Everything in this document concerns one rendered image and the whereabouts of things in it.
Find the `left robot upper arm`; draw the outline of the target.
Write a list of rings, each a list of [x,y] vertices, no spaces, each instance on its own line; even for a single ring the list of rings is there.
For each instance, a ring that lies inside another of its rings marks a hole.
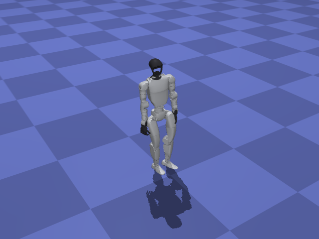
[[[171,74],[166,75],[169,80],[169,98],[175,99],[177,97],[177,93],[175,90],[175,77]]]

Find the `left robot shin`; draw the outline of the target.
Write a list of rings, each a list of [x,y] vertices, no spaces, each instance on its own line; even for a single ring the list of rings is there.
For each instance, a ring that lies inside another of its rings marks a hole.
[[[166,145],[163,145],[163,150],[165,152],[165,162],[169,163],[170,162],[170,157],[171,157],[171,153],[172,153],[172,149],[173,149],[173,141]]]

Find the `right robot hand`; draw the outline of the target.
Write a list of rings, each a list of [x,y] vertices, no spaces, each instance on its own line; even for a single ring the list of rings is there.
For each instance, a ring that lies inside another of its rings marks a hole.
[[[146,122],[145,125],[141,125],[141,133],[144,135],[149,135],[147,134],[147,132],[150,134],[150,132],[147,130],[147,122]]]

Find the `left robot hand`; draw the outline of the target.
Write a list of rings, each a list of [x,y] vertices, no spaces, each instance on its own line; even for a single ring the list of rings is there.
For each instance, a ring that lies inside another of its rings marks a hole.
[[[173,112],[172,112],[172,113],[173,113]],[[177,110],[175,110],[173,114],[174,114],[175,124],[176,124],[176,122],[177,122]]]

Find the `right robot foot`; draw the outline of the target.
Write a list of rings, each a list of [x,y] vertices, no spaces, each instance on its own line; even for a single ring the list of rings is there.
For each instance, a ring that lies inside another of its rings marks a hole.
[[[160,175],[164,175],[165,171],[160,166],[154,166],[154,163],[152,164],[152,168]]]

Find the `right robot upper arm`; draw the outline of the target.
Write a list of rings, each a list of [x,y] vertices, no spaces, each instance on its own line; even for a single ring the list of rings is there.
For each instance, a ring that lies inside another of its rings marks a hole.
[[[141,103],[144,105],[144,109],[149,107],[148,101],[146,101],[147,98],[147,92],[146,90],[148,89],[149,83],[148,81],[143,81],[139,83],[139,90],[140,90],[140,100]]]

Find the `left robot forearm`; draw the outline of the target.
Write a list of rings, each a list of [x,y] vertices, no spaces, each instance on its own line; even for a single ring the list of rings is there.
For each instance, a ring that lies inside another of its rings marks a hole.
[[[172,110],[172,112],[174,113],[175,110],[178,111],[178,109],[177,109],[177,97],[175,99],[170,99],[170,101],[171,101],[171,107],[172,107],[171,110]]]

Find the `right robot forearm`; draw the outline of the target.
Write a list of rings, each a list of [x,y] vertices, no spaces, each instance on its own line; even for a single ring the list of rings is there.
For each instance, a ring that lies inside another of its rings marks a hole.
[[[145,125],[145,123],[147,122],[148,120],[148,109],[144,109],[144,105],[143,103],[141,103],[141,106],[140,106],[140,110],[141,110],[141,113],[142,113],[142,121],[141,121],[141,124],[142,125]]]

